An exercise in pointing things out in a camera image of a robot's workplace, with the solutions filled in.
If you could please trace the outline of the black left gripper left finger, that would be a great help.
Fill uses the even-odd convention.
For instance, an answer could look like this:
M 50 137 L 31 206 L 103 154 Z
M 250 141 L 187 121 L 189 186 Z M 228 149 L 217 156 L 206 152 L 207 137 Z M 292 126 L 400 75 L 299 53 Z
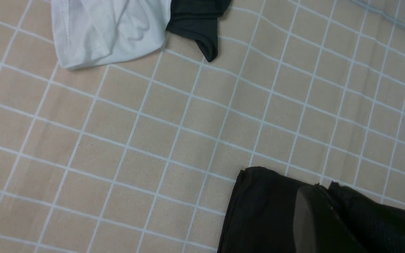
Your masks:
M 366 252 L 335 210 L 323 186 L 298 189 L 293 235 L 297 253 Z

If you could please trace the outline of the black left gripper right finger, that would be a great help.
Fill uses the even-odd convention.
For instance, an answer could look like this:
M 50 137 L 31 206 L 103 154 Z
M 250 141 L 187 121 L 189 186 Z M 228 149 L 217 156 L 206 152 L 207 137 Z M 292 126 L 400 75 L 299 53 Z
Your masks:
M 339 216 L 371 253 L 405 253 L 405 210 L 387 206 L 339 183 L 329 185 Z

